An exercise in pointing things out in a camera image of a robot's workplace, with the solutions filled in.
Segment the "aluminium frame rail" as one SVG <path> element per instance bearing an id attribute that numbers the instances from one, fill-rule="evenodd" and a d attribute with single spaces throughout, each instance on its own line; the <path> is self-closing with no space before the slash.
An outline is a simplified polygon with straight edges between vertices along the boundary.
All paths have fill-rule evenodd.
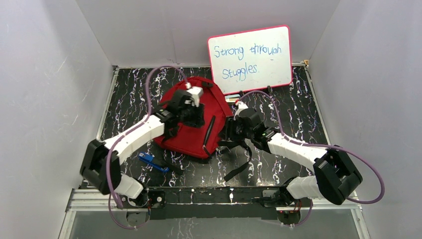
<path id="1" fill-rule="evenodd" d="M 327 232 L 345 238 L 352 233 L 369 236 L 362 226 L 361 206 L 355 194 L 318 193 L 284 186 L 266 187 L 151 187 L 144 202 L 136 205 L 123 197 L 119 208 L 112 197 L 96 189 L 71 194 L 59 237 L 123 239 L 131 235 L 158 239 L 183 236 L 170 225 L 172 219 L 205 219 L 205 232 L 236 234 L 260 229 L 262 223 L 287 225 L 311 233 Z"/>

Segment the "red student backpack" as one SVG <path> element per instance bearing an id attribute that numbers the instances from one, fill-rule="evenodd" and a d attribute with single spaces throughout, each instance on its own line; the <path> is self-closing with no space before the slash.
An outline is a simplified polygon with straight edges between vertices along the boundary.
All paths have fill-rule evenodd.
<path id="1" fill-rule="evenodd" d="M 249 155 L 250 147 L 242 138 L 228 138 L 232 111 L 217 84 L 203 77 L 189 77 L 192 87 L 199 87 L 203 94 L 199 105 L 190 103 L 193 93 L 188 92 L 185 82 L 175 84 L 162 97 L 154 116 L 163 120 L 164 134 L 155 142 L 164 149 L 207 159 L 219 147 L 244 148 Z"/>

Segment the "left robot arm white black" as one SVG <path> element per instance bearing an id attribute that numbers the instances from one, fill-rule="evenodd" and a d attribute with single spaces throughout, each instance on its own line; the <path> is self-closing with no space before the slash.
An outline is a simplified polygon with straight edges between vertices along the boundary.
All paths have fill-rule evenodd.
<path id="1" fill-rule="evenodd" d="M 80 168 L 81 176 L 104 195 L 111 194 L 114 199 L 117 195 L 125 195 L 134 206 L 145 206 L 149 199 L 146 186 L 122 174 L 121 164 L 149 141 L 160 136 L 175 137 L 181 123 L 195 128 L 203 126 L 202 95 L 200 87 L 176 90 L 164 107 L 146 115 L 126 131 L 105 141 L 94 139 L 89 142 Z"/>

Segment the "whiteboard with pink frame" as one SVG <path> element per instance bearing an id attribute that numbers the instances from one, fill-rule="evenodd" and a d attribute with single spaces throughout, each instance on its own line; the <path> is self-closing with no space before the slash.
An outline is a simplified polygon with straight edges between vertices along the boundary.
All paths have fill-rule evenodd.
<path id="1" fill-rule="evenodd" d="M 213 81 L 225 95 L 291 84 L 290 28 L 266 27 L 207 41 Z"/>

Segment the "blue stapler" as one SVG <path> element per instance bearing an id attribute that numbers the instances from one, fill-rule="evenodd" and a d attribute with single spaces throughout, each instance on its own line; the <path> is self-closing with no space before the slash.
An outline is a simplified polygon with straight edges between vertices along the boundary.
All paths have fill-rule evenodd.
<path id="1" fill-rule="evenodd" d="M 170 170 L 170 168 L 167 167 L 167 164 L 165 162 L 159 162 L 158 160 L 154 159 L 154 156 L 145 152 L 140 152 L 138 154 L 138 159 L 163 173 L 166 173 Z"/>

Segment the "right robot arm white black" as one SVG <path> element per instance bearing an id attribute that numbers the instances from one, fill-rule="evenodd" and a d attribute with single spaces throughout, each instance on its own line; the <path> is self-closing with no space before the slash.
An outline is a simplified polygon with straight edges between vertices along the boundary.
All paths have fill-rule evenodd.
<path id="1" fill-rule="evenodd" d="M 248 139 L 256 148 L 285 157 L 311 171 L 311 176 L 288 179 L 278 192 L 263 196 L 260 199 L 263 203 L 293 206 L 302 198 L 325 198 L 341 205 L 363 181 L 350 157 L 339 147 L 318 148 L 295 141 L 278 129 L 266 126 L 256 110 L 251 108 L 241 109 L 234 116 L 227 117 L 223 135 L 225 140 L 239 145 L 244 145 Z"/>

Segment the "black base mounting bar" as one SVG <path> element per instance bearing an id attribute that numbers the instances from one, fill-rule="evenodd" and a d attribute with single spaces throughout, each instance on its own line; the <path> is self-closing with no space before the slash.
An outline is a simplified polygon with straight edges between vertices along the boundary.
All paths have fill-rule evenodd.
<path id="1" fill-rule="evenodd" d="M 270 187 L 150 187 L 141 201 L 126 198 L 129 212 L 150 212 L 153 220 L 178 218 L 261 218 L 298 221 L 309 199 L 293 199 Z"/>

